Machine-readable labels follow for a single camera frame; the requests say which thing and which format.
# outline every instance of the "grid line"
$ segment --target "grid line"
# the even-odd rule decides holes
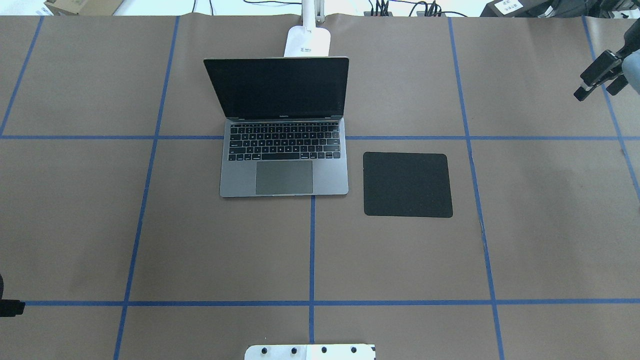
[[[473,141],[639,141],[640,136],[517,136],[517,135],[347,135],[347,140],[466,140]],[[222,135],[0,135],[7,140],[224,140]]]
[[[316,196],[311,196],[311,209],[309,214],[309,343],[316,343],[315,336],[315,309],[316,300]]]
[[[480,202],[480,192],[476,177],[476,165],[474,164],[473,150],[471,147],[471,137],[469,132],[469,124],[467,122],[467,107],[465,106],[465,96],[462,90],[462,79],[460,77],[460,68],[458,66],[458,53],[456,51],[456,39],[453,31],[453,23],[451,18],[447,18],[449,23],[449,37],[451,38],[451,51],[453,53],[453,65],[456,71],[456,82],[458,84],[458,97],[460,98],[460,111],[462,114],[462,123],[465,127],[465,137],[467,140],[467,153],[469,157],[469,166],[471,169],[471,179],[474,185],[474,195],[476,196],[476,209],[478,220],[480,221],[482,243],[484,247],[484,265],[486,267],[486,278],[489,282],[489,294],[491,296],[491,308],[493,312],[493,327],[495,328],[495,339],[498,346],[498,356],[500,360],[504,360],[504,348],[502,346],[502,332],[500,330],[500,318],[498,315],[498,305],[495,301],[495,288],[493,285],[493,275],[491,271],[491,259],[489,257],[489,245],[486,241],[486,231],[484,229],[484,218],[482,214],[482,204]]]
[[[27,306],[123,306],[124,301],[26,300]],[[128,307],[269,307],[269,306],[488,306],[497,305],[577,305],[640,304],[640,298],[581,299],[477,299],[477,300],[143,300],[129,301]]]
[[[162,123],[162,115],[164,111],[164,100],[166,99],[166,89],[169,85],[169,75],[171,74],[171,64],[173,60],[173,50],[175,49],[175,39],[178,35],[178,25],[180,23],[180,17],[175,17],[175,24],[173,25],[173,38],[171,41],[171,48],[169,50],[169,59],[166,64],[166,72],[164,73],[164,86],[162,90],[162,96],[160,98],[160,105],[158,107],[158,116],[156,121],[156,133],[154,143],[151,146],[151,155],[149,157],[149,166],[147,169],[147,179],[145,181],[145,189],[142,194],[142,202],[140,205],[140,215],[138,217],[138,227],[136,229],[136,237],[133,243],[133,251],[131,254],[131,263],[129,265],[129,276],[127,277],[127,287],[124,294],[124,304],[122,305],[122,314],[120,315],[120,325],[118,326],[118,336],[116,338],[115,349],[113,351],[113,360],[118,360],[120,356],[120,345],[122,344],[122,335],[124,333],[124,325],[127,319],[127,308],[129,303],[129,295],[131,294],[131,283],[133,281],[133,272],[136,268],[136,258],[138,256],[138,245],[140,244],[140,234],[142,232],[142,221],[145,217],[145,208],[147,206],[147,197],[149,193],[149,185],[151,183],[151,174],[154,168],[154,160],[156,158],[156,149],[158,143],[158,135],[160,134],[160,126]]]
[[[40,29],[42,28],[43,21],[44,21],[44,16],[41,16],[40,20],[38,21],[38,26],[36,27],[36,31],[35,33],[33,33],[33,38],[31,39],[31,44],[29,45],[27,56],[25,56],[24,62],[22,63],[22,68],[20,69],[20,74],[18,75],[18,79],[15,81],[13,92],[11,93],[11,97],[9,98],[9,104],[6,106],[6,111],[4,112],[2,124],[0,124],[0,136],[4,133],[4,127],[6,127],[6,123],[7,121],[9,121],[9,114],[11,114],[11,107],[13,106],[15,97],[18,94],[18,89],[20,88],[20,83],[22,82],[22,77],[24,76],[24,72],[27,69],[27,64],[29,63],[29,59],[31,58],[31,53],[33,52],[33,48],[36,46],[36,40],[38,39],[38,35],[40,34]]]
[[[584,32],[587,36],[587,43],[589,43],[589,51],[591,52],[591,59],[593,61],[596,60],[596,54],[593,49],[593,43],[591,41],[591,33],[589,32],[589,26],[587,25],[587,18],[582,16],[582,25],[584,26]],[[633,164],[631,164],[631,159],[629,158],[629,153],[627,151],[627,146],[625,145],[625,141],[622,137],[622,131],[620,130],[620,125],[618,124],[618,119],[616,118],[616,113],[613,111],[613,105],[611,104],[611,99],[609,98],[609,94],[605,89],[604,84],[600,85],[600,89],[602,89],[602,93],[604,94],[604,99],[607,103],[607,107],[609,108],[609,115],[611,116],[611,121],[613,122],[613,127],[616,129],[616,134],[618,135],[618,141],[620,143],[620,147],[622,149],[622,153],[625,155],[625,161],[627,162],[627,167],[629,169],[629,175],[631,176],[631,181],[634,184],[634,189],[636,190],[636,196],[638,201],[640,201],[640,186],[638,186],[638,180],[636,177],[636,172],[634,171]]]

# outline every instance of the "white sticker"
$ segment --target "white sticker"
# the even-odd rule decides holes
[[[500,10],[503,15],[514,12],[522,8],[522,4],[518,0],[502,0],[499,3],[495,3],[495,7]]]

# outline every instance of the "laptop key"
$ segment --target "laptop key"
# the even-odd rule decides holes
[[[262,160],[296,160],[300,159],[300,154],[297,152],[279,152],[276,154],[262,154]]]

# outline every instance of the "black mouse pad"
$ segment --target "black mouse pad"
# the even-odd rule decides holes
[[[453,216],[445,154],[365,152],[364,212],[374,216]]]

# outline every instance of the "laptop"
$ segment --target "laptop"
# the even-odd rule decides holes
[[[349,191],[344,100],[349,59],[205,59],[227,118],[220,196]]]

